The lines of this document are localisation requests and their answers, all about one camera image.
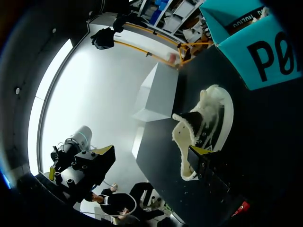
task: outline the white sneaker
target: white sneaker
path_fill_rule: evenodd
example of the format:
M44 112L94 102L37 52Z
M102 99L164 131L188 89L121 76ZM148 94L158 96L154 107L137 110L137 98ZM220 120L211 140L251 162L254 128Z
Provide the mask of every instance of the white sneaker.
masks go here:
M190 181L196 177L196 172L187 160L188 147L222 149L232 128L232 98L225 89L212 85L201 91L200 102L189 113L173 114L172 118L179 121L172 138L181 152L181 177Z

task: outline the white cable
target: white cable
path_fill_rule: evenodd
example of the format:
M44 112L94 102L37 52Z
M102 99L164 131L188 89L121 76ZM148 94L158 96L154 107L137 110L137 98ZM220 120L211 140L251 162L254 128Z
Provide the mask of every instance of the white cable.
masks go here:
M99 10L99 13L103 13L104 6L105 6L105 0L102 0L102 2L101 2L101 8Z
M103 181L105 184L107 184L109 187L113 187L112 185L109 185L108 183L106 183L105 181Z
M130 194L127 194L127 195L129 195L134 201L134 209L131 212L128 212L126 214L119 214L119 215L109 215L109 214L97 214L97 215L117 218L117 217L122 217L122 216L127 216L127 215L132 214L137 208L137 202L133 196L131 196ZM96 213L91 213L91 212L82 212L82 214L95 214L96 215Z

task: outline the white floor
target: white floor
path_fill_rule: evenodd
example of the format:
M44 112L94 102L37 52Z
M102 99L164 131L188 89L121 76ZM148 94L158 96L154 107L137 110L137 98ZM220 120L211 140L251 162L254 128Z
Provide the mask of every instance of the white floor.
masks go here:
M132 155L137 129L142 124L131 115L140 85L157 61L121 45L98 50L90 36L66 64L51 97L42 135L43 172L53 164L52 146L87 125L93 133L93 146L115 146L116 162L105 181L115 182L120 192L129 193L136 183L146 181ZM94 192L106 187L102 184ZM81 211L94 212L95 206L84 201Z

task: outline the cable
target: cable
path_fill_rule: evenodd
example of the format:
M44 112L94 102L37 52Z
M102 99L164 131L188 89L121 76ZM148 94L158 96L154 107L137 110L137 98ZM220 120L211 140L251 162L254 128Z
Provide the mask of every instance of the cable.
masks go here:
M130 194L127 194L127 195L129 195L134 201L134 209L131 212L128 212L126 214L119 214L119 215L109 215L109 214L97 214L97 215L117 218L117 217L122 217L122 216L127 216L127 215L132 214L137 209L137 202L133 196L131 196ZM96 215L96 213L91 213L91 212L82 212L82 214L95 214Z
M103 181L105 184L107 184L109 187L113 187L112 185L109 185L108 183L106 183L105 181Z
M60 143L63 144L63 151L64 151L64 143L63 143L63 142L60 142ZM59 144L60 144L60 143L57 144L57 148L58 148L58 149L59 149Z

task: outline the person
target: person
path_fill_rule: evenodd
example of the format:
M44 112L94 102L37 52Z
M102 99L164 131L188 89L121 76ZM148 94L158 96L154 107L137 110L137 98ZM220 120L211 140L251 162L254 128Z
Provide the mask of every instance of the person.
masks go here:
M164 215L161 210L144 211L140 207L140 200L144 191L152 189L153 186L150 183L135 184L129 194L136 201L136 209L130 215L119 216L118 218L122 222L129 222L128 224L130 224L130 222L136 222L135 219L139 221L146 221ZM112 185L112 187L108 189L104 189L100 195L90 192L84 199L86 201L97 202L100 204L101 209L108 215L121 215L132 211L135 206L133 199L126 193L115 192L116 184Z

